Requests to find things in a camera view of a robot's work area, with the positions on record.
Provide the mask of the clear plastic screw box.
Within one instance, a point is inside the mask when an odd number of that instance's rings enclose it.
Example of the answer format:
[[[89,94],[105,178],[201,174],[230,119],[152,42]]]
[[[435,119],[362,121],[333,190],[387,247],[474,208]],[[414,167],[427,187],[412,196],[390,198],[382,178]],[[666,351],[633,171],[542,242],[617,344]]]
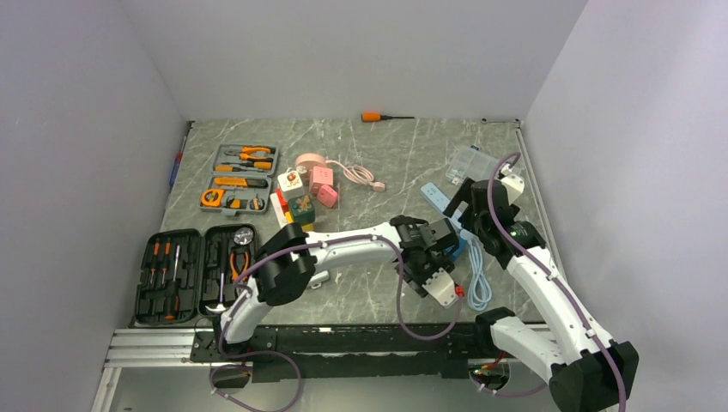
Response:
[[[461,185],[466,178],[474,181],[488,179],[498,161],[476,146],[462,146],[450,160],[446,180],[453,185]]]

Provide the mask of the light blue power strip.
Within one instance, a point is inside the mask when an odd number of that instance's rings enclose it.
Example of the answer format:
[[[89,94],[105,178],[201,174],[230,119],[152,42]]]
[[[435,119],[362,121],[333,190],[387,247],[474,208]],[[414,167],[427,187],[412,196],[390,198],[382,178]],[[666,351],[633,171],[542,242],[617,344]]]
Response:
[[[439,211],[442,215],[445,215],[445,209],[449,205],[451,199],[448,198],[441,189],[439,189],[435,184],[428,182],[421,187],[420,193],[430,206]],[[459,237],[465,241],[470,241],[474,239],[474,235],[467,229],[464,229],[462,223],[459,221],[461,215],[462,211],[456,209],[452,213],[452,216],[447,216],[447,219],[453,225],[453,228],[456,230]]]

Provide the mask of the small pink plug adapter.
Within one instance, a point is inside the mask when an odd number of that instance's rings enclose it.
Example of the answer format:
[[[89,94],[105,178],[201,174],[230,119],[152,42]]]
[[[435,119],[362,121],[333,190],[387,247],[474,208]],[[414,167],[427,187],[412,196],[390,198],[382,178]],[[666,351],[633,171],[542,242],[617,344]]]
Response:
[[[339,194],[330,185],[321,185],[318,188],[316,198],[328,209],[333,209],[338,202]]]

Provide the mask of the pink cube adapter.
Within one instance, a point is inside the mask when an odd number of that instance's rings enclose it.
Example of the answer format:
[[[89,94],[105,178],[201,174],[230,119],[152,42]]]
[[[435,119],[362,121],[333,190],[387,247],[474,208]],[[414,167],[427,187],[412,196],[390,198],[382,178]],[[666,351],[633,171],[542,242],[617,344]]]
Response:
[[[334,172],[329,167],[314,166],[309,173],[309,191],[313,195],[317,195],[319,190],[328,185],[334,185]]]

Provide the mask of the grey tool tray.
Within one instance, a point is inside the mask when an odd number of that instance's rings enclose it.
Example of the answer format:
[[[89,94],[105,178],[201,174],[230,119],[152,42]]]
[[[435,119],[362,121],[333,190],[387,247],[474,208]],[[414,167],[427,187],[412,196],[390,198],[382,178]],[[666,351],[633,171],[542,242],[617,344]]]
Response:
[[[274,188],[279,150],[262,144],[223,143],[213,157],[198,207],[225,216],[261,215]]]

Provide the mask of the black tool case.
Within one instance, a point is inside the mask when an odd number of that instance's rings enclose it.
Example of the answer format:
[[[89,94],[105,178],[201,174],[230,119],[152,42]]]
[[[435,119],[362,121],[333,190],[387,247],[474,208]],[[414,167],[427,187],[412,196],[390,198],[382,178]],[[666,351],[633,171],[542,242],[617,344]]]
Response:
[[[143,248],[134,323],[165,327],[216,316],[237,298],[230,251],[246,247],[250,267],[257,245],[258,231],[248,223],[215,226],[204,233],[183,228],[151,235]]]

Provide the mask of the pink round socket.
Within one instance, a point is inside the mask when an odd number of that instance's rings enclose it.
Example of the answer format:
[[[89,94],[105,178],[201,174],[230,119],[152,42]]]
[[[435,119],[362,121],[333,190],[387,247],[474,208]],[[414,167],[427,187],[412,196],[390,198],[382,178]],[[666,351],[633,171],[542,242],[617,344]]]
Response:
[[[325,167],[326,158],[322,154],[304,153],[296,157],[294,169],[306,181],[310,179],[314,167]]]

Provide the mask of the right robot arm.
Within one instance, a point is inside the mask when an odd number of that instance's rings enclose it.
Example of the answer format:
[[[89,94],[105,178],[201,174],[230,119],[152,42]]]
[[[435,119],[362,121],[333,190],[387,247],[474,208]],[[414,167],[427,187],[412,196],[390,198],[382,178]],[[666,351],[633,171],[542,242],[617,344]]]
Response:
[[[492,309],[476,319],[476,351],[499,350],[529,367],[549,389],[561,411],[625,410],[639,365],[629,342],[617,342],[589,313],[558,270],[538,229],[518,218],[516,199],[525,182],[519,176],[475,181],[467,178],[444,213],[451,217],[464,205],[459,222],[485,252],[524,289],[552,338],[532,330],[514,312]]]

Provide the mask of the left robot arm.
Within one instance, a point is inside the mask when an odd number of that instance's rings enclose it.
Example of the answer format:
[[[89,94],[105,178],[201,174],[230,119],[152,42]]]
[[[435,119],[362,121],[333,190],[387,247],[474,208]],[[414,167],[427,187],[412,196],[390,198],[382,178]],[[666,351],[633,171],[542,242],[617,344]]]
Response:
[[[397,215],[374,227],[335,233],[306,232],[301,224],[289,223],[237,275],[233,284],[239,296],[220,316],[212,347],[224,360],[240,358],[274,307],[299,299],[318,273],[353,264],[394,263],[400,288],[409,285],[450,308],[463,293],[451,276],[450,253],[458,244],[447,219],[429,223]]]

